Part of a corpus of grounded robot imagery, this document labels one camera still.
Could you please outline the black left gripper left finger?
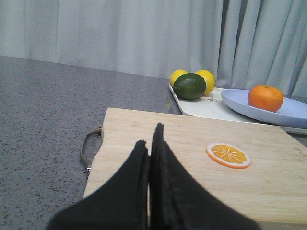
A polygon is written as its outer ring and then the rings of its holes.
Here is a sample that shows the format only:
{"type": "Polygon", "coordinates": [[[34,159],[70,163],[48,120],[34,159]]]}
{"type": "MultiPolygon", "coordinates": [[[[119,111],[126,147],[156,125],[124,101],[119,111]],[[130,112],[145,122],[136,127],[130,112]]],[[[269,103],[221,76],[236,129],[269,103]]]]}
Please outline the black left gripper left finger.
{"type": "Polygon", "coordinates": [[[57,213],[48,230],[145,230],[149,155],[136,142],[116,173],[82,201],[57,213]]]}

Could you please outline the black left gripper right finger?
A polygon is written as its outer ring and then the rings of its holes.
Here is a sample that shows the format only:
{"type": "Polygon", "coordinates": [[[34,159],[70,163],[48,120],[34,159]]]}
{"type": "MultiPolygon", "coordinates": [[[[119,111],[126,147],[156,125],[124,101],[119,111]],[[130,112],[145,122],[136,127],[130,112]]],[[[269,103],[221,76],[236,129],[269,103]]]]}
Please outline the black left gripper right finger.
{"type": "Polygon", "coordinates": [[[204,189],[183,167],[164,141],[157,124],[150,156],[150,228],[152,230],[258,230],[204,189]]]}

